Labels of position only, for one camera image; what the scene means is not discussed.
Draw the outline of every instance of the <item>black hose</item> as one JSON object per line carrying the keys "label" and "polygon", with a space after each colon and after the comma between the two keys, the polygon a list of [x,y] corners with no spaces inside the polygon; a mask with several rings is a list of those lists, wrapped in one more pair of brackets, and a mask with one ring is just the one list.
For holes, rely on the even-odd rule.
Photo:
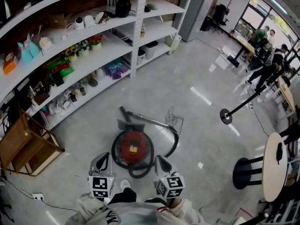
{"label": "black hose", "polygon": [[[165,157],[169,157],[171,156],[172,153],[174,153],[174,151],[176,150],[177,148],[177,144],[178,144],[178,141],[179,141],[179,136],[176,132],[176,130],[172,127],[172,126],[169,126],[168,129],[173,133],[173,136],[174,136],[174,144],[172,146],[172,149],[165,155]],[[128,170],[129,172],[129,175],[132,177],[132,178],[143,178],[145,177],[151,170],[152,166],[154,166],[154,146],[153,146],[153,143],[152,143],[152,140],[148,137],[147,134],[143,133],[143,135],[148,139],[149,141],[149,144],[150,144],[150,148],[151,148],[151,151],[150,151],[150,162],[148,165],[142,165],[142,166],[138,166],[138,167],[134,167],[134,165],[125,165],[125,164],[122,164],[121,162],[117,161],[117,156],[116,156],[116,145],[117,145],[117,142],[119,140],[119,138],[124,134],[126,133],[127,131],[124,131],[124,132],[121,132],[116,138],[115,140],[113,141],[112,143],[112,159],[114,160],[114,162],[122,167],[122,168],[125,168]],[[136,170],[144,170],[146,169],[142,174],[139,174],[139,175],[135,175],[133,174],[133,171],[136,171]]]}

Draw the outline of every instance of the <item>polished floor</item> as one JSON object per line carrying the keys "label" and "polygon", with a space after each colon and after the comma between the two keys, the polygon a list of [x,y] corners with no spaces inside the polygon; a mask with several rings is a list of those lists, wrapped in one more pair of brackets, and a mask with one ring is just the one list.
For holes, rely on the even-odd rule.
{"label": "polished floor", "polygon": [[[262,198],[261,186],[236,190],[232,171],[239,158],[262,154],[268,137],[249,106],[234,114],[230,126],[219,117],[222,108],[235,108],[248,98],[248,92],[253,92],[244,84],[248,75],[244,65],[235,68],[225,59],[227,53],[236,54],[239,48],[228,36],[217,33],[200,34],[198,39],[182,42],[174,54],[141,67],[135,79],[116,83],[55,127],[53,132],[66,152],[40,175],[7,174],[8,179],[29,193],[43,193],[45,202],[52,206],[76,209],[77,198],[89,192],[90,162],[110,151],[120,132],[119,107],[164,122],[168,109],[174,106],[174,114],[183,117],[184,123],[180,144],[170,159],[185,178],[183,197],[196,210],[204,206],[211,212],[234,215],[242,207],[255,215]],[[254,108],[265,132],[274,132],[278,113],[274,101],[264,104],[255,100]],[[153,140],[156,154],[165,154],[171,148],[172,139],[165,129],[146,124],[145,131]],[[155,196],[154,169],[139,180],[130,178],[116,165],[113,171],[117,181],[114,193],[120,191],[118,183],[127,178],[139,201]],[[63,225],[74,214],[31,200],[10,184],[1,190],[5,201],[13,206],[11,214],[18,225]],[[213,217],[204,217],[211,224],[215,222]]]}

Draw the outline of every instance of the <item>potted flower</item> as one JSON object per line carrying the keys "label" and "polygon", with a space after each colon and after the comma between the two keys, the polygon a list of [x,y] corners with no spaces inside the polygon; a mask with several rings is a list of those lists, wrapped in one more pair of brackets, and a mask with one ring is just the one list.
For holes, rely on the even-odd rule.
{"label": "potted flower", "polygon": [[97,34],[97,35],[90,37],[90,44],[91,44],[92,50],[94,50],[94,51],[101,50],[102,37],[103,37],[102,34]]}
{"label": "potted flower", "polygon": [[62,54],[64,55],[65,60],[70,60],[70,61],[74,62],[77,60],[76,52],[77,52],[76,46],[71,46],[71,47],[67,48],[66,50],[64,50],[62,52]]}
{"label": "potted flower", "polygon": [[79,56],[88,56],[89,55],[90,46],[89,46],[89,42],[87,39],[79,42],[75,46],[78,50]]}

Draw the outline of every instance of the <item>round table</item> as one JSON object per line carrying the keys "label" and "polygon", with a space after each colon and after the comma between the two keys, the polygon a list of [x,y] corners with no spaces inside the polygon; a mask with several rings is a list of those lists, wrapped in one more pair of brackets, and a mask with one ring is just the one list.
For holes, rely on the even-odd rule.
{"label": "round table", "polygon": [[[277,161],[276,153],[278,144],[282,144],[282,159]],[[251,164],[262,161],[262,168],[252,169]],[[285,183],[287,172],[287,155],[285,143],[278,133],[272,133],[265,146],[262,157],[247,159],[242,157],[235,164],[232,180],[237,189],[246,186],[262,184],[263,196],[267,202],[274,201]],[[262,180],[250,181],[252,174],[262,173]]]}

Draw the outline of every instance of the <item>refrigerator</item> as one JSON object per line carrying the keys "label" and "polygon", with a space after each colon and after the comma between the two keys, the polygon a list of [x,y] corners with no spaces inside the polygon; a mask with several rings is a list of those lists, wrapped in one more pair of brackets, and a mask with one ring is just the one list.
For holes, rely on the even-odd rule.
{"label": "refrigerator", "polygon": [[[182,40],[189,42],[196,38],[212,2],[213,0],[191,0],[179,31]],[[176,15],[174,23],[178,24],[179,19],[180,15]]]}

